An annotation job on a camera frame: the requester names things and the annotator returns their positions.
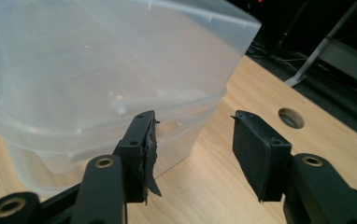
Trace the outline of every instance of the plastic container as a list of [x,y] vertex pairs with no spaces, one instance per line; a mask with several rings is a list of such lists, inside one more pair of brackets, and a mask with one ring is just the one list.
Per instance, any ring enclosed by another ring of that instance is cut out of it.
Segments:
[[158,176],[187,157],[260,28],[224,0],[0,0],[0,135],[51,196],[155,110]]

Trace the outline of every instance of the translucent plastic container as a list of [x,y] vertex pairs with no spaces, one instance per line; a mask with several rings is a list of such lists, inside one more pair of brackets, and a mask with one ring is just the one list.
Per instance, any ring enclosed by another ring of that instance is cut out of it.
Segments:
[[224,0],[0,0],[0,135],[53,195],[155,110],[160,175],[187,157],[260,28]]

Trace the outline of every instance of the screw hole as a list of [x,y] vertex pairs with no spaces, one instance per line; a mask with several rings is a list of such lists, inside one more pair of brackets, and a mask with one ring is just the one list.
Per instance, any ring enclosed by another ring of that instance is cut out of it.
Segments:
[[103,158],[96,162],[96,167],[97,168],[106,168],[106,167],[112,165],[112,163],[114,163],[114,160],[112,160],[111,158]]
[[315,157],[304,157],[303,162],[311,166],[323,166],[323,162]]
[[275,140],[272,140],[272,144],[274,144],[274,145],[280,145],[280,144],[282,144],[282,142],[275,139]]
[[0,204],[0,217],[9,217],[23,209],[26,201],[23,198],[12,198]]
[[89,224],[105,224],[106,222],[101,219],[96,219],[90,222]]

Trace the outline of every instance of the wooden tabletop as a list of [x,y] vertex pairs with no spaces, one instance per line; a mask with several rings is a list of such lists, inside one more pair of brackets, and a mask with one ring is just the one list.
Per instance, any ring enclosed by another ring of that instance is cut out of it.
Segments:
[[[281,108],[298,112],[305,126],[284,124]],[[292,154],[324,157],[357,189],[357,133],[244,57],[191,155],[157,178],[163,197],[129,204],[129,223],[285,223],[282,203],[258,203],[232,152],[230,116],[238,109],[267,121],[293,144]],[[0,198],[24,190],[0,139]]]

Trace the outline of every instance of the round hole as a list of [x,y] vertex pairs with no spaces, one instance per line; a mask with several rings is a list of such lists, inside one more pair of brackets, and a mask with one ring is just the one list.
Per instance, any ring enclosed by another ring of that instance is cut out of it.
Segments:
[[280,144],[282,144],[282,142],[275,139],[275,140],[272,140],[272,144],[274,144],[274,145],[280,145]]
[[101,220],[101,219],[95,219],[92,222],[90,222],[89,224],[105,224],[106,222]]
[[303,162],[311,166],[323,166],[323,162],[315,157],[304,157]]
[[0,204],[0,217],[9,217],[23,209],[26,201],[23,198],[12,198]]
[[103,158],[96,162],[96,167],[97,168],[106,168],[106,167],[112,165],[112,163],[114,163],[114,160],[112,160],[111,158]]
[[289,109],[289,108],[281,108],[278,111],[278,116],[280,119],[287,124],[288,126],[294,129],[302,129],[304,128],[304,120],[300,114],[296,111]]

